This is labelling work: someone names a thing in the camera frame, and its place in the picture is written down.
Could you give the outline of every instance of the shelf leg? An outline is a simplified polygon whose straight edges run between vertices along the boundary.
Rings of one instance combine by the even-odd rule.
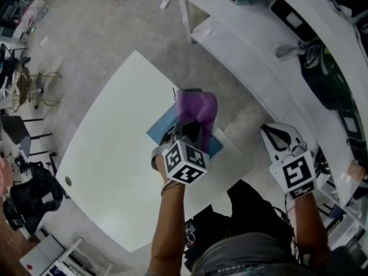
[[[187,41],[189,43],[192,43],[193,41],[190,37],[191,27],[190,27],[190,21],[189,21],[190,14],[189,14],[189,8],[188,8],[188,1],[187,0],[178,0],[178,1],[179,1],[180,12],[183,18],[185,36],[186,36]]]

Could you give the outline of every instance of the white table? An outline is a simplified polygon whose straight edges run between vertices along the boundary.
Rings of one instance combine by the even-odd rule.
[[[163,182],[151,168],[157,145],[146,132],[174,104],[173,88],[134,51],[92,104],[57,172],[81,210],[128,251],[151,242],[156,228]],[[186,219],[247,172],[244,156],[222,131],[214,128],[213,135],[224,148],[211,160],[209,173],[186,188]]]

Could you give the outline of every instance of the gray floor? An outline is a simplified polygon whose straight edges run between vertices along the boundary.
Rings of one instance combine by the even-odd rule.
[[[98,93],[131,52],[138,50],[178,87],[201,87],[216,95],[217,126],[254,164],[244,180],[271,203],[282,206],[283,194],[269,176],[270,162],[259,134],[260,125],[271,118],[214,57],[198,44],[186,42],[177,0],[166,10],[159,5],[160,0],[56,0],[28,44],[31,72],[63,75],[45,87],[45,98],[60,99],[57,106],[32,110],[26,105],[19,111],[28,118],[44,117],[43,124],[32,129],[54,134],[34,146],[55,150],[61,159]],[[225,204],[227,198],[219,198],[219,208],[226,208]],[[150,245],[128,253],[72,200],[48,213],[44,225],[65,246],[83,237],[116,263],[114,273],[142,275],[147,269]]]

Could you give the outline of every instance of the white shelving unit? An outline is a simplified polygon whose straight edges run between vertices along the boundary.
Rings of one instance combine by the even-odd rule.
[[[353,26],[331,9],[328,0],[285,1],[331,51],[355,98],[363,126],[368,128],[368,66]],[[210,15],[193,30],[189,2]],[[279,60],[274,55],[279,45],[296,45],[296,36],[265,6],[239,6],[230,0],[179,0],[179,5],[189,41],[196,41],[225,65],[275,121],[296,127],[311,150],[319,144],[331,169],[339,205],[345,206],[359,182],[347,175],[354,157],[340,120],[309,88],[297,57]]]

